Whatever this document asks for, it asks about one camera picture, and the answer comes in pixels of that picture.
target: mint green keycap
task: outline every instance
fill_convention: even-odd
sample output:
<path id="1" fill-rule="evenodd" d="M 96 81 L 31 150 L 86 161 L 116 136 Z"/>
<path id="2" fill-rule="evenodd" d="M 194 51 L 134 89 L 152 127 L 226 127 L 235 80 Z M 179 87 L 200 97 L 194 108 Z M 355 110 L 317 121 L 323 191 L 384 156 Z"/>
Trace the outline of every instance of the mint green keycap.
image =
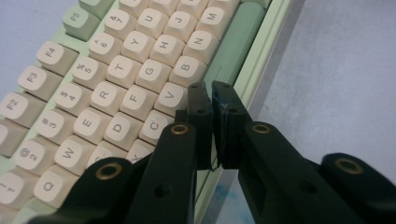
<path id="1" fill-rule="evenodd" d="M 66 34 L 82 41 L 88 41 L 100 21 L 79 6 L 70 7 L 63 17 Z"/>
<path id="2" fill-rule="evenodd" d="M 237 9 L 206 71 L 205 82 L 208 91 L 212 89 L 212 80 L 234 84 L 264 15 L 264 9 L 257 3 L 244 3 Z"/>
<path id="3" fill-rule="evenodd" d="M 114 0 L 79 0 L 79 5 L 101 20 L 113 2 Z"/>

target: cream keycap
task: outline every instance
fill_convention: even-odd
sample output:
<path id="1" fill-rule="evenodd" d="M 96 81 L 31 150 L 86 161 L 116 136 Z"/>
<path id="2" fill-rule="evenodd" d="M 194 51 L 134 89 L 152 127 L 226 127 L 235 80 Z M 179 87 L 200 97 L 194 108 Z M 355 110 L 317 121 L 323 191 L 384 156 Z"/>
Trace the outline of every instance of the cream keycap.
<path id="1" fill-rule="evenodd" d="M 141 67 L 135 83 L 159 93 L 168 80 L 171 71 L 172 68 L 169 65 L 147 59 Z"/>
<path id="2" fill-rule="evenodd" d="M 76 117 L 61 109 L 46 110 L 37 120 L 35 130 L 52 142 L 60 145 L 73 133 Z"/>
<path id="3" fill-rule="evenodd" d="M 78 54 L 53 41 L 45 42 L 38 50 L 36 57 L 44 68 L 64 77 L 73 65 Z"/>
<path id="4" fill-rule="evenodd" d="M 0 155 L 11 157 L 28 130 L 9 120 L 0 119 Z"/>
<path id="5" fill-rule="evenodd" d="M 76 175 L 59 165 L 53 165 L 40 176 L 33 193 L 41 201 L 59 208 L 77 180 Z"/>
<path id="6" fill-rule="evenodd" d="M 21 208 L 33 197 L 37 179 L 37 175 L 20 167 L 0 175 L 0 203 L 12 208 Z"/>
<path id="7" fill-rule="evenodd" d="M 30 128 L 45 105 L 28 93 L 10 92 L 0 104 L 0 114 Z"/>
<path id="8" fill-rule="evenodd" d="M 55 93 L 55 103 L 61 109 L 78 116 L 90 106 L 92 91 L 76 83 L 63 83 Z"/>
<path id="9" fill-rule="evenodd" d="M 42 175 L 54 164 L 54 155 L 58 145 L 43 138 L 36 137 L 24 141 L 14 155 L 14 161 L 21 168 L 36 175 Z"/>
<path id="10" fill-rule="evenodd" d="M 155 39 L 138 31 L 132 31 L 126 37 L 121 53 L 122 55 L 143 63 L 151 53 Z"/>
<path id="11" fill-rule="evenodd" d="M 75 175 L 82 175 L 96 145 L 71 135 L 62 142 L 55 154 L 55 161 Z"/>
<path id="12" fill-rule="evenodd" d="M 156 110 L 151 110 L 139 133 L 139 138 L 157 145 L 163 129 L 174 119 Z"/>
<path id="13" fill-rule="evenodd" d="M 179 0 L 151 0 L 149 7 L 154 8 L 170 17 L 176 10 Z"/>
<path id="14" fill-rule="evenodd" d="M 90 57 L 78 58 L 72 69 L 73 80 L 91 90 L 106 79 L 107 64 Z"/>
<path id="15" fill-rule="evenodd" d="M 220 7 L 231 17 L 238 7 L 239 1 L 234 0 L 211 0 L 208 7 Z"/>
<path id="16" fill-rule="evenodd" d="M 166 24 L 163 33 L 172 35 L 187 43 L 197 23 L 198 20 L 191 14 L 184 11 L 176 11 Z"/>
<path id="17" fill-rule="evenodd" d="M 134 118 L 145 120 L 154 107 L 158 94 L 145 88 L 133 85 L 122 99 L 120 111 Z"/>
<path id="18" fill-rule="evenodd" d="M 117 147 L 129 150 L 142 126 L 142 121 L 119 112 L 110 121 L 105 132 L 105 139 Z"/>
<path id="19" fill-rule="evenodd" d="M 157 39 L 163 33 L 168 20 L 169 17 L 160 11 L 153 8 L 146 8 L 137 20 L 136 31 Z"/>
<path id="20" fill-rule="evenodd" d="M 128 89 L 134 84 L 141 66 L 142 64 L 135 60 L 118 55 L 107 68 L 107 80 Z"/>
<path id="21" fill-rule="evenodd" d="M 80 137 L 98 144 L 102 141 L 111 117 L 97 109 L 88 107 L 83 110 L 74 123 L 74 132 Z"/>
<path id="22" fill-rule="evenodd" d="M 121 47 L 122 41 L 116 37 L 97 33 L 91 38 L 90 56 L 102 63 L 110 64 L 113 58 L 121 53 Z"/>
<path id="23" fill-rule="evenodd" d="M 219 40 L 206 31 L 194 31 L 187 42 L 183 55 L 196 58 L 205 64 L 209 64 L 219 45 Z"/>
<path id="24" fill-rule="evenodd" d="M 175 66 L 184 49 L 184 42 L 171 35 L 160 35 L 149 55 L 150 59 Z"/>
<path id="25" fill-rule="evenodd" d="M 149 7 L 148 0 L 120 0 L 120 9 L 139 18 L 144 9 Z"/>
<path id="26" fill-rule="evenodd" d="M 231 17 L 220 7 L 208 7 L 201 19 L 198 21 L 195 30 L 207 31 L 221 40 Z"/>
<path id="27" fill-rule="evenodd" d="M 42 68 L 28 66 L 18 78 L 18 84 L 34 96 L 48 101 L 62 78 Z"/>
<path id="28" fill-rule="evenodd" d="M 87 168 L 90 167 L 95 162 L 102 160 L 104 158 L 108 158 L 108 157 L 125 158 L 126 154 L 127 152 L 120 149 L 119 147 L 116 147 L 108 143 L 107 141 L 102 141 L 98 144 L 96 149 L 91 154 L 91 157 L 87 163 Z"/>
<path id="29" fill-rule="evenodd" d="M 184 88 L 203 79 L 206 65 L 196 58 L 181 56 L 172 70 L 169 81 Z"/>
<path id="30" fill-rule="evenodd" d="M 188 12 L 199 20 L 208 2 L 209 0 L 180 0 L 177 11 Z"/>
<path id="31" fill-rule="evenodd" d="M 131 149 L 126 155 L 126 160 L 130 161 L 132 164 L 140 161 L 141 159 L 147 157 L 150 153 L 154 151 L 155 147 L 149 143 L 136 139 L 132 144 Z"/>
<path id="32" fill-rule="evenodd" d="M 134 30 L 136 22 L 137 19 L 130 14 L 116 8 L 111 9 L 105 18 L 105 32 L 124 40 Z"/>
<path id="33" fill-rule="evenodd" d="M 111 82 L 103 81 L 97 85 L 91 96 L 91 105 L 114 116 L 120 108 L 126 89 Z"/>
<path id="34" fill-rule="evenodd" d="M 187 108 L 187 89 L 172 82 L 166 82 L 154 108 L 174 117 L 177 110 Z"/>

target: letter w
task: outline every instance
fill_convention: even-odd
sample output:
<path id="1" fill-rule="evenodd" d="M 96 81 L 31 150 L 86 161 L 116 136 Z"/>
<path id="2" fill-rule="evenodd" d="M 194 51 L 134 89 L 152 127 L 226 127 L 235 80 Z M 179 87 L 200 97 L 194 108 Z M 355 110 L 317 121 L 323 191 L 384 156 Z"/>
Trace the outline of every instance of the letter w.
<path id="1" fill-rule="evenodd" d="M 72 158 L 71 154 L 74 154 L 74 151 L 70 147 L 68 147 L 67 151 L 64 153 L 63 157 L 71 159 Z"/>

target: screw hole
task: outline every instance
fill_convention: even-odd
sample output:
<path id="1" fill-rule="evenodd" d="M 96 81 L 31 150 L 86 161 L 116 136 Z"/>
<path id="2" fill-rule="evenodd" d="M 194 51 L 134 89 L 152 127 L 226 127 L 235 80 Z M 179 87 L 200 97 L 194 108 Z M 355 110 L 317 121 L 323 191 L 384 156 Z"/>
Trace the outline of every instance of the screw hole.
<path id="1" fill-rule="evenodd" d="M 256 124 L 253 126 L 253 131 L 256 133 L 269 133 L 271 132 L 271 129 L 263 124 Z"/>
<path id="2" fill-rule="evenodd" d="M 96 177 L 101 180 L 108 180 L 121 173 L 122 167 L 116 163 L 105 164 L 96 171 Z"/>
<path id="3" fill-rule="evenodd" d="M 183 134 L 189 131 L 189 127 L 183 124 L 178 124 L 172 127 L 171 132 L 174 134 Z"/>

